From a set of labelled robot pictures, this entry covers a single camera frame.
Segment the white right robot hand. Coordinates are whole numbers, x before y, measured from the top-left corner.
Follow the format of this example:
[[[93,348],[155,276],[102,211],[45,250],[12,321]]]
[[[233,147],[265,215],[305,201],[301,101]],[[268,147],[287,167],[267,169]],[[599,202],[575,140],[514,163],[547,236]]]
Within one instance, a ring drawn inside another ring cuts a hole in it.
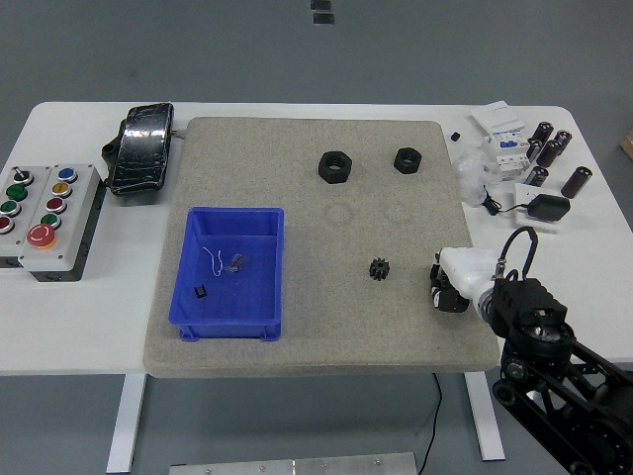
[[[491,297],[497,256],[476,247],[443,247],[435,254],[429,280],[435,309],[464,313],[470,304],[479,316]]]

